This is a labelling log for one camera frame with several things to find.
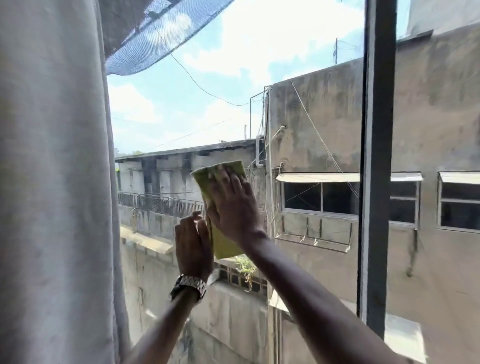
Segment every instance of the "sky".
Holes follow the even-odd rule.
[[[109,75],[114,145],[123,154],[186,148],[250,137],[249,100],[264,86],[361,57],[362,0],[234,0],[167,56],[130,76]],[[399,0],[397,38],[405,36],[409,0]],[[191,26],[173,13],[162,31],[177,41]],[[259,133],[262,95],[252,102]]]

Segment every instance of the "yellow cleaning cloth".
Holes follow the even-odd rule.
[[[217,167],[220,164],[230,167],[239,176],[247,178],[245,174],[245,168],[243,167],[241,160],[219,163],[211,167],[194,170],[192,172],[192,176],[197,181],[200,191],[202,192],[202,196],[205,201],[205,210],[212,203],[212,197],[208,187],[208,174],[212,173],[213,175],[216,175],[218,173]],[[219,229],[216,228],[208,216],[205,216],[205,221],[207,223],[210,239],[212,240],[213,252],[217,259],[231,258],[233,256],[243,254],[243,251],[231,239],[227,238]]]

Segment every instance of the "metal watch band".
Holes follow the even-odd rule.
[[[193,287],[198,291],[198,302],[200,302],[203,297],[205,296],[205,292],[207,291],[207,284],[201,280],[198,277],[191,277],[191,276],[185,276],[184,274],[181,274],[178,278],[177,281],[175,282],[175,286],[172,289],[172,292],[170,293],[170,300],[172,301],[177,294],[184,288],[184,287]]]

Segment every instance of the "metal awning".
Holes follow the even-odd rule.
[[[360,173],[281,173],[276,179],[292,183],[360,182]],[[420,172],[393,172],[390,180],[418,182],[423,181],[423,177]]]
[[[480,172],[440,172],[445,183],[480,184]]]
[[[345,300],[341,300],[341,302],[356,314],[357,307],[354,303]],[[268,304],[290,314],[276,290],[273,290],[272,298],[268,300]],[[418,322],[387,313],[385,315],[385,344],[399,355],[419,363],[427,363],[425,344],[421,326]]]

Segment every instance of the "metal railing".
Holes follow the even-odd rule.
[[[119,192],[119,205],[139,208],[141,210],[152,211],[178,218],[184,218],[196,210],[200,210],[202,215],[204,215],[204,205],[202,202],[175,199],[153,194]]]

